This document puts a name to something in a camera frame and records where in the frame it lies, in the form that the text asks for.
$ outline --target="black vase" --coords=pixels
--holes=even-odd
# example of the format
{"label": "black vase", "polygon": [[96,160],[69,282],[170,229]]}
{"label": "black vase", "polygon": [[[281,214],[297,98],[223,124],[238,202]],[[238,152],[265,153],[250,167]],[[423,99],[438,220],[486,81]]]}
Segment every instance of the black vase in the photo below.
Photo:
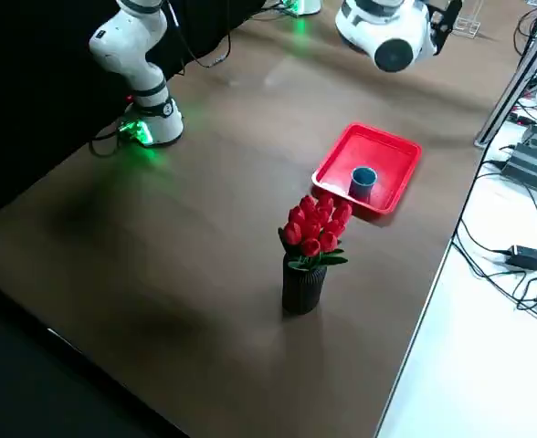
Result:
{"label": "black vase", "polygon": [[283,257],[282,306],[292,315],[305,315],[320,302],[321,288],[327,274],[327,266],[311,271],[299,271],[289,267],[289,258]]}

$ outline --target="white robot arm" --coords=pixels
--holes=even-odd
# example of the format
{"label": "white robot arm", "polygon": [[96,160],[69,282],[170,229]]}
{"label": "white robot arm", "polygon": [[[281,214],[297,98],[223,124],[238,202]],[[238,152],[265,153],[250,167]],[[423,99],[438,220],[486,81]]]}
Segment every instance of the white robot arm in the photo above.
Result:
{"label": "white robot arm", "polygon": [[167,20],[164,0],[116,0],[121,10],[96,30],[89,48],[105,70],[123,75],[133,103],[124,119],[142,126],[144,146],[176,141],[184,130],[182,115],[169,94],[160,68],[146,53],[163,38]]}
{"label": "white robot arm", "polygon": [[378,68],[396,72],[439,54],[461,6],[461,0],[451,0],[446,10],[422,0],[344,0],[335,25]]}

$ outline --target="blue cup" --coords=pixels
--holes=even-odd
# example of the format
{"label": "blue cup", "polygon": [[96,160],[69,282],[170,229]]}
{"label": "blue cup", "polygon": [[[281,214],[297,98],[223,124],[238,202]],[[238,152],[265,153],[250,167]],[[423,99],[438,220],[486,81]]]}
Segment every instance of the blue cup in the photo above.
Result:
{"label": "blue cup", "polygon": [[366,199],[378,180],[378,174],[371,167],[356,167],[352,171],[349,194],[354,199]]}

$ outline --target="brown tabletop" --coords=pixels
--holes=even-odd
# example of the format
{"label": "brown tabletop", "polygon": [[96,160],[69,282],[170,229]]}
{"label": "brown tabletop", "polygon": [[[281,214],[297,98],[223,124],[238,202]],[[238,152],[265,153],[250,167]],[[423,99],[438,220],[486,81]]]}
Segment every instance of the brown tabletop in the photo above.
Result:
{"label": "brown tabletop", "polygon": [[[84,148],[0,213],[0,287],[194,437],[374,432],[515,67],[510,23],[386,75],[335,11],[245,24],[226,63],[171,81],[175,146]],[[283,318],[277,227],[355,120],[423,158],[393,217],[350,222],[320,306]]]}

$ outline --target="power adapter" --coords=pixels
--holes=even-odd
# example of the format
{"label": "power adapter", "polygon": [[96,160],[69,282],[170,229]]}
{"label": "power adapter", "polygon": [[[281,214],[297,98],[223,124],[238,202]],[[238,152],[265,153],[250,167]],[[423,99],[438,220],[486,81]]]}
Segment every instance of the power adapter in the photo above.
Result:
{"label": "power adapter", "polygon": [[508,250],[506,265],[516,266],[529,271],[537,271],[537,249],[513,245]]}

